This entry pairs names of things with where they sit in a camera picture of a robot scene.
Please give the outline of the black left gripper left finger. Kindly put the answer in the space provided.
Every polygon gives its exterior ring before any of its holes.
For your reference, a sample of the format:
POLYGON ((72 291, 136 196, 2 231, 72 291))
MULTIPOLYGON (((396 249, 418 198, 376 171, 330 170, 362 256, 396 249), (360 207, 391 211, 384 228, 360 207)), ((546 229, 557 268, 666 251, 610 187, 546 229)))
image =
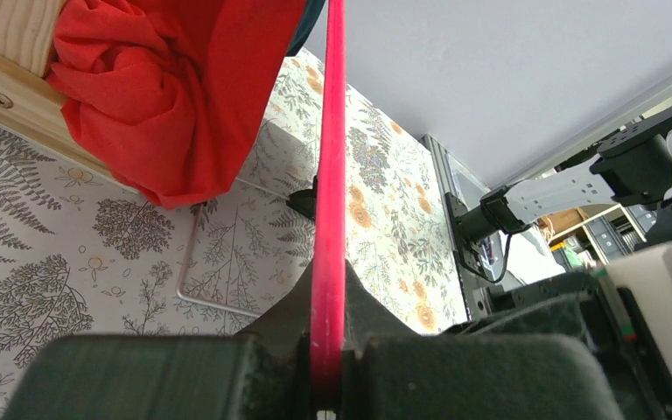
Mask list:
POLYGON ((25 370, 7 419, 311 419, 312 270, 233 335, 74 335, 25 370))

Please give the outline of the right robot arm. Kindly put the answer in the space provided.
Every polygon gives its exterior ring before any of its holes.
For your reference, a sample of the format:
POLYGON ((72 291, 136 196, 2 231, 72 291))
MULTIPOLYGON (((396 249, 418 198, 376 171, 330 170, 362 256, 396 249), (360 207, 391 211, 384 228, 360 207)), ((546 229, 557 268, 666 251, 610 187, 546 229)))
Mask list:
POLYGON ((547 178, 503 185, 467 213, 446 196, 460 246, 499 231, 519 234, 543 216, 593 204, 657 205, 672 200, 672 106, 606 139, 589 160, 547 178))

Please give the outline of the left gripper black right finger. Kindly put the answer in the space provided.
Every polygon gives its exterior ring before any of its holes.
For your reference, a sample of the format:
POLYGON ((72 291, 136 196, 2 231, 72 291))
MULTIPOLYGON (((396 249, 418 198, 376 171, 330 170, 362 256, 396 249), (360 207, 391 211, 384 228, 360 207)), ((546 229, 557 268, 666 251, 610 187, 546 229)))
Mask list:
POLYGON ((423 336, 346 273, 345 419, 621 419, 580 290, 423 336))

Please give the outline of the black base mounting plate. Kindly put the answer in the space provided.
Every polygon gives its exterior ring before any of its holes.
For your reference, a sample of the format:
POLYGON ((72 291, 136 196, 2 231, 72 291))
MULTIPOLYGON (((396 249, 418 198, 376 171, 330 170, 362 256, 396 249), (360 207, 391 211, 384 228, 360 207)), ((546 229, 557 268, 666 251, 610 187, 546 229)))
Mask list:
POLYGON ((484 204, 470 208, 450 192, 444 204, 465 311, 470 320, 482 319, 494 311, 492 295, 503 292, 505 235, 484 204))

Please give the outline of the floral table mat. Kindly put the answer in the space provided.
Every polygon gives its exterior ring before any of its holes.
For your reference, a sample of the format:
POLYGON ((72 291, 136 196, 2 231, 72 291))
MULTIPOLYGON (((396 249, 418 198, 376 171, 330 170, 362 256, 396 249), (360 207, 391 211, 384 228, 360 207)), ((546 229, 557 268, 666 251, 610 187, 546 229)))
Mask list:
MULTIPOLYGON (((323 65, 287 59, 237 179, 286 197, 318 169, 323 65)), ((347 257, 402 322, 437 333, 466 320, 430 153, 353 88, 346 91, 347 257)), ((270 225, 297 268, 313 223, 287 207, 270 225)), ((0 416, 43 345, 74 333, 235 333, 252 317, 178 296, 198 217, 165 210, 0 128, 0 416)))

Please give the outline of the dark navy jersey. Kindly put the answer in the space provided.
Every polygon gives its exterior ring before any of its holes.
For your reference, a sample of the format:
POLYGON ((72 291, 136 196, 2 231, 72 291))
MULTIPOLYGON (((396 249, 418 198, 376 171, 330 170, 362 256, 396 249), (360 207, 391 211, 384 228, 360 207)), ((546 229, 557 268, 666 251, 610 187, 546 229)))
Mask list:
POLYGON ((326 4, 326 0, 306 0, 293 38, 288 46, 286 57, 295 57, 310 37, 326 4))

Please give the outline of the red tank top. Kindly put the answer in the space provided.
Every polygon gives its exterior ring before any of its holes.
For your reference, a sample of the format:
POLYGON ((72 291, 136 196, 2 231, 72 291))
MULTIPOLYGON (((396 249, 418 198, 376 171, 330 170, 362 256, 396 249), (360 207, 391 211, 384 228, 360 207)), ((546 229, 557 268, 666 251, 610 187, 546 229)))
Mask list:
POLYGON ((68 1, 48 83, 72 139, 152 204, 225 193, 252 149, 301 1, 68 1))

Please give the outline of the pink framed whiteboard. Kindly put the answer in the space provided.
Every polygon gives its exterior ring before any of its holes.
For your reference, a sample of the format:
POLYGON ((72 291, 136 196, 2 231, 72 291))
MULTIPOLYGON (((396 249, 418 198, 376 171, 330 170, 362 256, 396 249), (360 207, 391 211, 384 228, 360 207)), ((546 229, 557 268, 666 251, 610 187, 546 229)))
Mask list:
POLYGON ((310 382, 316 410, 341 393, 346 293, 346 3, 327 5, 321 147, 311 277, 310 382))

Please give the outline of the black whiteboard stand foot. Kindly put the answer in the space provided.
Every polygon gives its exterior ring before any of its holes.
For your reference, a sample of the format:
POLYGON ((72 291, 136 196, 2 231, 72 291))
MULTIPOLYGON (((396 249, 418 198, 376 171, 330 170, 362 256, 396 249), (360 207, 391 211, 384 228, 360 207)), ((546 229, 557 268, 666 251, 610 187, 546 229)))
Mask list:
POLYGON ((314 176, 311 188, 295 191, 288 196, 286 205, 310 221, 315 221, 318 176, 314 176))

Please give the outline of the wooden clothes rack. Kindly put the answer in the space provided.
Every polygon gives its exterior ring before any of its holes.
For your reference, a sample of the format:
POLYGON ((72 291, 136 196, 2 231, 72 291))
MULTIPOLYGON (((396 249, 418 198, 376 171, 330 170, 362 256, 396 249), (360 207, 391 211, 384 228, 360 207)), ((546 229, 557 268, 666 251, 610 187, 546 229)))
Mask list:
POLYGON ((114 179, 70 136, 60 113, 65 96, 46 82, 61 1, 0 1, 0 124, 43 149, 114 179))

